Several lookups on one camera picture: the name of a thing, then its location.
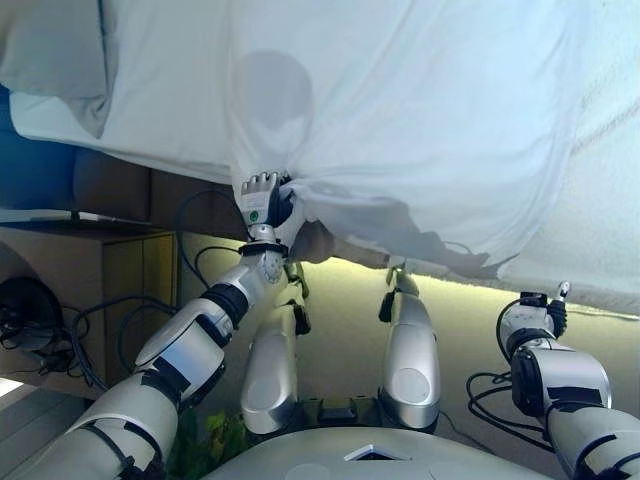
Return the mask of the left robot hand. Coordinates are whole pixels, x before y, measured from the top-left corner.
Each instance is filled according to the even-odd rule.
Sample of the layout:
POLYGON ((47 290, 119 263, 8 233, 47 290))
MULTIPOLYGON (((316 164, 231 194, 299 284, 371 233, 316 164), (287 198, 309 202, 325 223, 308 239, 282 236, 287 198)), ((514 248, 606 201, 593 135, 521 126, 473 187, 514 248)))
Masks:
POLYGON ((285 188, 291 181, 279 172, 261 172, 241 185, 239 209, 248 227, 266 224, 279 227, 293 211, 293 194, 285 188))

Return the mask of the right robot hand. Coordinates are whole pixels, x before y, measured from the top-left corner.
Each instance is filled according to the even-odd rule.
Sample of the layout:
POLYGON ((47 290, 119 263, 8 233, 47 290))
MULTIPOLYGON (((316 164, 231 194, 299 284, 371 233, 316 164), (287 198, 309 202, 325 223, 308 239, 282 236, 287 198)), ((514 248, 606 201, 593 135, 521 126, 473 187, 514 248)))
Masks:
POLYGON ((535 339, 554 339, 562 336, 567 327, 566 298, 569 281, 562 281, 554 296, 541 292, 523 291, 508 303, 496 320, 496 339, 502 355, 511 360, 516 350, 535 339))

